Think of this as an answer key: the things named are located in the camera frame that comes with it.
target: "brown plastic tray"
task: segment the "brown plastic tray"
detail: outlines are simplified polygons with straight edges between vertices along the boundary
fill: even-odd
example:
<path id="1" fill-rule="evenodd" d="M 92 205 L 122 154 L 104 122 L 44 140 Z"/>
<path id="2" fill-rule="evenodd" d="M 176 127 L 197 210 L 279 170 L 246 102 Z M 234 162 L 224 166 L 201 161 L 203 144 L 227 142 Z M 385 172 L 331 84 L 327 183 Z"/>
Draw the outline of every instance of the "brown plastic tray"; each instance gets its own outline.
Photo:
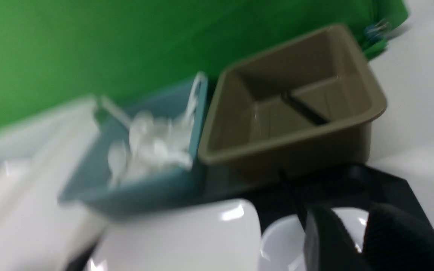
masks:
<path id="1" fill-rule="evenodd" d="M 285 103 L 288 93 L 329 123 Z M 346 26 L 329 26 L 259 53 L 219 77 L 200 159 L 247 178 L 296 176 L 369 157 L 370 122 L 386 98 Z"/>

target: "teal plastic container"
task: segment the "teal plastic container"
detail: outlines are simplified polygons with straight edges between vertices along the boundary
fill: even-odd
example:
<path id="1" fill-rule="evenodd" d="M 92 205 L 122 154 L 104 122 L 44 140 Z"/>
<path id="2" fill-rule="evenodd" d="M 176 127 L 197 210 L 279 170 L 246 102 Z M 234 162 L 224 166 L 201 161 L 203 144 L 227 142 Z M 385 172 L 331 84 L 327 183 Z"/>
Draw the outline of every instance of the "teal plastic container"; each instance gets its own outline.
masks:
<path id="1" fill-rule="evenodd" d="M 193 79 L 189 79 L 156 91 L 154 96 L 139 100 L 124 110 L 129 116 L 149 110 L 155 118 L 174 118 L 185 110 L 192 84 Z M 207 88 L 208 79 L 202 79 L 196 91 L 199 101 L 189 147 L 194 161 L 191 171 L 175 167 L 139 182 L 109 189 L 107 155 L 110 144 L 116 140 L 128 143 L 128 131 L 111 118 L 102 126 L 100 137 L 60 193 L 58 202 L 81 201 L 113 220 L 122 220 L 138 213 L 181 206 L 198 196 L 203 190 L 206 170 L 198 160 L 197 150 L 207 110 Z"/>

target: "white plastic spoon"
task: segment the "white plastic spoon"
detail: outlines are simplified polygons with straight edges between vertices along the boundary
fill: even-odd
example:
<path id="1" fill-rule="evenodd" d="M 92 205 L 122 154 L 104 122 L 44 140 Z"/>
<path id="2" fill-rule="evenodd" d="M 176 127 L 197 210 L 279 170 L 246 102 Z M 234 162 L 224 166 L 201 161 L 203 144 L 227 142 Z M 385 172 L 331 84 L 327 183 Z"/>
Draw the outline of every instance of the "white plastic spoon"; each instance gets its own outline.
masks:
<path id="1" fill-rule="evenodd" d="M 125 173 L 128 165 L 128 150 L 125 142 L 117 141 L 110 145 L 108 150 L 108 166 L 112 174 L 108 181 L 109 187 L 117 187 L 121 176 Z"/>

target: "green wall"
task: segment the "green wall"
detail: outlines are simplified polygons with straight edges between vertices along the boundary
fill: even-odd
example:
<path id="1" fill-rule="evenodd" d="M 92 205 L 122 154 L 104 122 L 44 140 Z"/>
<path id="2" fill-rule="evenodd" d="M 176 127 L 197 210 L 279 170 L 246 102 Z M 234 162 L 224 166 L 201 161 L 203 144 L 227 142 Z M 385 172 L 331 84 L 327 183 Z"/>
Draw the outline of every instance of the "green wall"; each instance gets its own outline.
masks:
<path id="1" fill-rule="evenodd" d="M 381 2 L 399 0 L 380 0 Z M 374 0 L 0 0 L 0 127 L 88 93 L 129 102 L 333 22 Z"/>

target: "black object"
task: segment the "black object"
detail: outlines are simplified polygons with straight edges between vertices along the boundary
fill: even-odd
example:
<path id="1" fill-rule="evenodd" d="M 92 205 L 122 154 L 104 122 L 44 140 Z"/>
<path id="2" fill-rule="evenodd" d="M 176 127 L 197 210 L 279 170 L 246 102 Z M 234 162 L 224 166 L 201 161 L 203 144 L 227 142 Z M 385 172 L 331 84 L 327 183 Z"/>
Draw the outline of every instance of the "black object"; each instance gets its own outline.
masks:
<path id="1" fill-rule="evenodd" d="M 373 202 L 392 204 L 427 225 L 420 203 L 406 180 L 362 164 L 345 164 L 288 182 L 292 192 L 307 206 L 355 207 L 369 211 Z M 271 184 L 213 201 L 243 198 L 254 204 L 261 231 L 275 220 L 295 213 L 292 200 L 281 184 Z"/>
<path id="2" fill-rule="evenodd" d="M 331 209 L 309 209 L 303 253 L 307 271 L 371 271 Z"/>
<path id="3" fill-rule="evenodd" d="M 296 211 L 296 215 L 298 215 L 299 222 L 303 228 L 306 228 L 306 219 L 307 219 L 307 209 L 303 201 L 300 200 L 299 197 L 295 196 L 293 189 L 291 189 L 291 184 L 289 184 L 289 179 L 287 178 L 286 172 L 284 170 L 279 171 L 279 178 L 284 186 L 284 190 L 289 195 L 289 199 L 291 204 L 294 206 Z"/>
<path id="4" fill-rule="evenodd" d="M 299 99 L 294 98 L 289 91 L 282 92 L 281 99 L 284 103 L 293 108 L 296 112 L 301 113 L 305 118 L 310 120 L 315 125 L 325 125 L 329 123 L 326 118 L 321 116 Z"/>
<path id="5" fill-rule="evenodd" d="M 389 204 L 369 212 L 363 257 L 374 271 L 434 270 L 434 230 Z"/>

